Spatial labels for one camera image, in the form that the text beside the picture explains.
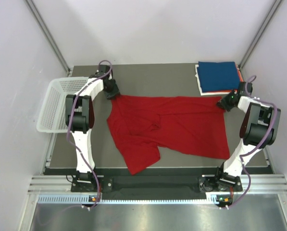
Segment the red t-shirt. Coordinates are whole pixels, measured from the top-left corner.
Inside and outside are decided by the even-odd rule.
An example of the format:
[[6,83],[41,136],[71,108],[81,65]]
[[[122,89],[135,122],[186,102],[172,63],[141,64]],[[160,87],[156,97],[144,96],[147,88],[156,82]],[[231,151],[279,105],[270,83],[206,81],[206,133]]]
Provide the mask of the red t-shirt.
[[221,97],[119,95],[107,119],[114,144],[130,174],[158,162],[159,147],[182,154],[228,159]]

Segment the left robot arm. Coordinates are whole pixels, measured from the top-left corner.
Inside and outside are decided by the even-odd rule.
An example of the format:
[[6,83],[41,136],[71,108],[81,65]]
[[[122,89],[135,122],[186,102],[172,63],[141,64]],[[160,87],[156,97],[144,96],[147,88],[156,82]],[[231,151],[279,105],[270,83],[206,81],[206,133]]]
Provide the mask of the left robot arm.
[[120,94],[113,78],[112,65],[105,65],[103,62],[99,63],[96,73],[88,77],[79,91],[65,97],[66,138],[75,147],[77,157],[72,192],[100,193],[91,148],[91,132],[95,122],[93,101],[101,92],[104,92],[108,100],[115,99]]

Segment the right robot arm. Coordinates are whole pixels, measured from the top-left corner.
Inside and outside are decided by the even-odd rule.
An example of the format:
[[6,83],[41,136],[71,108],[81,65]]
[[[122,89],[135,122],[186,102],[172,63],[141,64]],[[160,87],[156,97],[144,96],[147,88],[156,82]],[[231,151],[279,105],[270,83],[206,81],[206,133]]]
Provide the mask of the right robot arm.
[[247,163],[276,140],[281,110],[272,103],[252,98],[252,90],[252,83],[240,82],[237,90],[232,90],[216,104],[228,112],[236,107],[245,113],[239,131],[240,142],[229,159],[217,168],[213,179],[215,187],[221,191],[238,188]]

